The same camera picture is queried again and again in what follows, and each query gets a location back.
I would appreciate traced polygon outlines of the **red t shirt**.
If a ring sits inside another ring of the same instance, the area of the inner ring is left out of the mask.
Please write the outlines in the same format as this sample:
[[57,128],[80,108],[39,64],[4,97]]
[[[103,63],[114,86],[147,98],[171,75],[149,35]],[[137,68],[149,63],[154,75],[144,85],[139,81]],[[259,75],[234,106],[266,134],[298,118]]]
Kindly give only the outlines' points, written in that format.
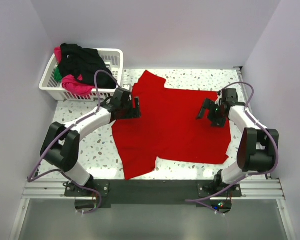
[[132,89],[141,117],[112,125],[126,180],[152,172],[157,158],[213,165],[228,159],[230,124],[213,127],[207,118],[197,118],[204,100],[215,101],[216,92],[169,89],[165,83],[146,70]]

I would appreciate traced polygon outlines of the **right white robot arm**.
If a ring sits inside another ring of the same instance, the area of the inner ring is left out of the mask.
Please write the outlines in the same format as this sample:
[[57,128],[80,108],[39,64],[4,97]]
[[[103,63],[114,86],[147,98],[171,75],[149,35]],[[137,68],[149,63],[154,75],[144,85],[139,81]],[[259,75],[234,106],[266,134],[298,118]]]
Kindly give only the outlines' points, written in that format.
[[204,100],[197,119],[202,119],[208,111],[211,126],[224,127],[228,120],[242,133],[236,162],[220,170],[213,179],[213,192],[223,197],[231,190],[230,185],[250,176],[267,175],[276,169],[279,132],[261,124],[250,112],[248,104],[239,101],[236,89],[223,88],[217,96],[217,100]]

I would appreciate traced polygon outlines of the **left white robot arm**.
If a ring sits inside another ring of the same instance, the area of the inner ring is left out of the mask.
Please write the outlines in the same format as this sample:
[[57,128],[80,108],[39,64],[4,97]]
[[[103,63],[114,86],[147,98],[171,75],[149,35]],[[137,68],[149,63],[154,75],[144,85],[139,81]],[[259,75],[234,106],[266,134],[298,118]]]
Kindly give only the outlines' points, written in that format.
[[87,114],[67,123],[52,123],[41,147],[40,158],[75,182],[78,193],[89,196],[94,190],[94,177],[79,163],[81,141],[114,121],[136,119],[141,115],[140,98],[119,87]]

